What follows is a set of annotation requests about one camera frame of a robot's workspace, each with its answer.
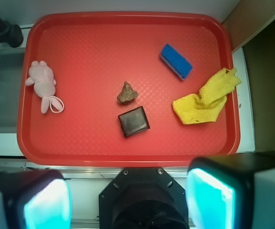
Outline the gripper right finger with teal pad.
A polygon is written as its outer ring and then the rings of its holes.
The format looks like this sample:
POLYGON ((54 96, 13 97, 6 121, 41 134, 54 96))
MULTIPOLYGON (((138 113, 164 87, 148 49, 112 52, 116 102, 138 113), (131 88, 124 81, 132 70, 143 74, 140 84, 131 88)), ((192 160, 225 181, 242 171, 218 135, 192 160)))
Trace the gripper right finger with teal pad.
POLYGON ((197 157, 185 191, 198 229, 275 229, 275 152, 197 157))

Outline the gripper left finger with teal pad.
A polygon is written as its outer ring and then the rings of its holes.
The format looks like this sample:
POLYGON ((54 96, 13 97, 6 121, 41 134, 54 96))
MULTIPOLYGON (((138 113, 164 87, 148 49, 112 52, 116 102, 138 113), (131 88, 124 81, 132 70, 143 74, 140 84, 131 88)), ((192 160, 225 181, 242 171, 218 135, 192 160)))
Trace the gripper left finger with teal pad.
POLYGON ((0 172, 0 229, 69 229, 71 189, 57 170, 0 172))

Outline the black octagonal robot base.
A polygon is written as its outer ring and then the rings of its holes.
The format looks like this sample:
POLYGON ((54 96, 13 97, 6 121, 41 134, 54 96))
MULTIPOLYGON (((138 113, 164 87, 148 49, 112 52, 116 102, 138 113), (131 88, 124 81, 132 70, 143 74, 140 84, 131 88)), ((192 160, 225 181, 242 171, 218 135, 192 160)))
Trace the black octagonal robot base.
POLYGON ((185 189, 163 168, 124 168, 99 194, 101 229, 187 229, 185 189))

